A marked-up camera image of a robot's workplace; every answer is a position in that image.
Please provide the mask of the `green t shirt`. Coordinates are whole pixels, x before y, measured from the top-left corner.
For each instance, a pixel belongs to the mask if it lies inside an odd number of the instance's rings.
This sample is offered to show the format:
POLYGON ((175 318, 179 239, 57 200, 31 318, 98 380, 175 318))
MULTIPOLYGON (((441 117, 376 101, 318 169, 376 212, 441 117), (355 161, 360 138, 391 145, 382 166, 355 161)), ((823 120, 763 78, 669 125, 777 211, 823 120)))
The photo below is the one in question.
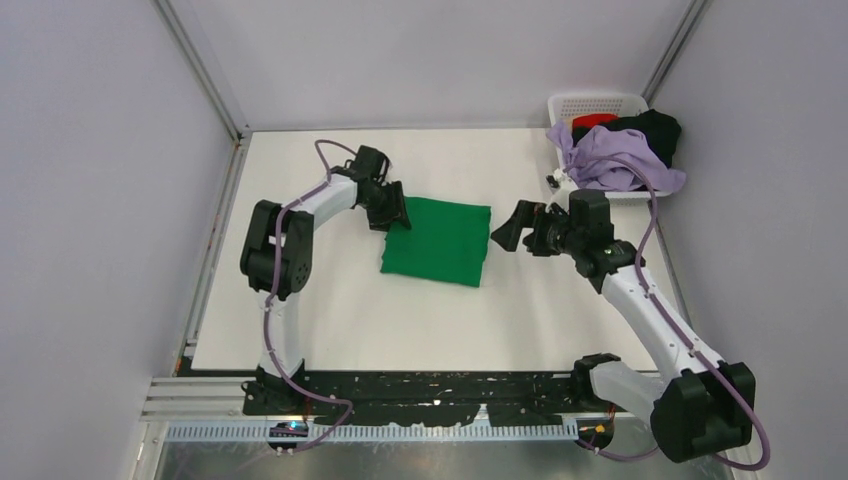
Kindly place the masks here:
POLYGON ((425 197, 408 197, 406 207, 411 227, 390 228, 380 272, 478 288, 492 209, 425 197))

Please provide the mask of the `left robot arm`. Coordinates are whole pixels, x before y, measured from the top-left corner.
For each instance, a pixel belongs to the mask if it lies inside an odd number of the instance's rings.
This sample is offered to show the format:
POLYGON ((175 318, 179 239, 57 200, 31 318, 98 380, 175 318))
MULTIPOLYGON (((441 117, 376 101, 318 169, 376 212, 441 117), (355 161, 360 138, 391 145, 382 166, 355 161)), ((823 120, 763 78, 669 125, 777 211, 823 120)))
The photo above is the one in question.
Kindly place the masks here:
POLYGON ((284 414, 298 412, 308 396, 296 380, 305 368, 299 344, 299 300, 313 270, 316 231, 334 216, 365 210, 372 231, 410 229, 403 187, 387 179, 386 154, 362 145, 351 159, 326 165, 322 179, 284 203, 261 200, 251 214, 239 268, 262 298, 262 345, 255 381, 245 391, 284 414))

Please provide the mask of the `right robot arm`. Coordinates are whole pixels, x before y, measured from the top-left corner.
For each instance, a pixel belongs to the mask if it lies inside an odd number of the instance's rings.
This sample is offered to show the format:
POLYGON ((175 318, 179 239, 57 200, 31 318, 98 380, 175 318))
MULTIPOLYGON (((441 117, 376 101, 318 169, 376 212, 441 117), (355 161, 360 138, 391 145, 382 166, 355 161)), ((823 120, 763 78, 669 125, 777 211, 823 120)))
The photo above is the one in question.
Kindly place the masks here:
POLYGON ((490 237, 509 252, 524 246, 537 257, 570 256, 654 361, 656 377, 613 354, 581 358, 570 385, 577 406, 591 411, 606 402, 630 412, 675 463, 746 446, 762 430, 753 411, 753 372, 742 362, 726 362, 696 337, 661 293, 643 253, 616 237, 603 192, 575 190, 566 207, 521 200, 490 237))

